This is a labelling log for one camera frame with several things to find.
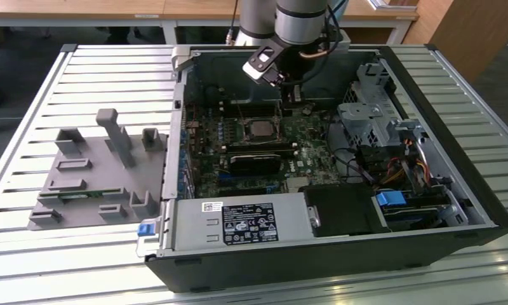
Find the white sticker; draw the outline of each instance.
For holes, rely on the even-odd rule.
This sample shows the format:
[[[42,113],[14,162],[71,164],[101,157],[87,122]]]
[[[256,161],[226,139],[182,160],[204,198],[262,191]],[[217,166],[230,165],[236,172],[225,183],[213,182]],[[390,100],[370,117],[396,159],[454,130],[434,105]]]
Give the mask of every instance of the white sticker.
[[[160,18],[160,15],[138,15],[138,14],[136,14],[136,18]]]
[[[220,212],[222,202],[204,202],[201,204],[201,212]]]
[[[85,195],[85,194],[78,194],[78,195],[59,196],[59,199],[78,199],[78,198],[87,198],[87,195]]]

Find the blue latch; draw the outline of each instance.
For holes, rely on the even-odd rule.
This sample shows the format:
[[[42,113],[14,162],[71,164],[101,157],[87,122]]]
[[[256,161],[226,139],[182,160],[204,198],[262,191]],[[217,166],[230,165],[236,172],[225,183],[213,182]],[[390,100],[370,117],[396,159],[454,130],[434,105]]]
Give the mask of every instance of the blue latch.
[[[406,200],[400,191],[386,191],[376,195],[378,205],[405,205]]]
[[[152,236],[154,233],[156,224],[140,224],[137,228],[137,236]]]

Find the person's leg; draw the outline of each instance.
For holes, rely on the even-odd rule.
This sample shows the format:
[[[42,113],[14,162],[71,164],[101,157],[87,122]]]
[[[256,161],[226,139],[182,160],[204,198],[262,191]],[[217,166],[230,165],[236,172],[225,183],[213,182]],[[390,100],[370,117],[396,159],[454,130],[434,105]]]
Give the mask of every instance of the person's leg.
[[[129,27],[109,27],[109,37],[106,44],[129,44],[128,42]]]

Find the slotted aluminum table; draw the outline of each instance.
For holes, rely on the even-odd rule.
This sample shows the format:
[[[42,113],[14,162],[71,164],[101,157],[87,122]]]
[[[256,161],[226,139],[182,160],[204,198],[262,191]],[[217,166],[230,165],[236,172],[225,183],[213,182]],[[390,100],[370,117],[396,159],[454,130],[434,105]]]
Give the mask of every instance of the slotted aluminum table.
[[[0,304],[506,304],[508,235],[426,268],[174,294],[136,256],[136,224],[25,230],[59,128],[104,135],[94,116],[113,107],[129,134],[149,126],[168,131],[170,50],[78,46],[59,53],[0,160]],[[436,51],[393,50],[508,208],[508,127]]]

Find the green circuit board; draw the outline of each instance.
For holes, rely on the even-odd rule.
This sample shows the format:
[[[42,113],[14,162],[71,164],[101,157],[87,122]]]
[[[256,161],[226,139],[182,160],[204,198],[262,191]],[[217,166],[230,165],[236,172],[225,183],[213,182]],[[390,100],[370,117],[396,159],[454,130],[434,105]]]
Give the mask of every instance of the green circuit board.
[[[237,119],[208,114],[205,111],[198,123],[190,125],[198,127],[189,130],[190,134],[194,133],[190,137],[190,153],[196,198],[240,196],[249,194],[249,190],[265,190],[266,194],[288,193],[285,181],[294,177],[305,177],[309,184],[338,183],[340,175],[325,146],[328,123],[321,117],[321,111],[313,111],[305,116],[301,109],[293,109],[290,115],[278,118],[276,122],[274,117]],[[292,158],[282,158],[276,174],[232,177],[226,170],[226,156],[220,153],[221,146],[248,142],[245,125],[248,122],[264,120],[272,120],[280,126],[277,139],[268,139],[266,142],[293,142],[296,153]]]

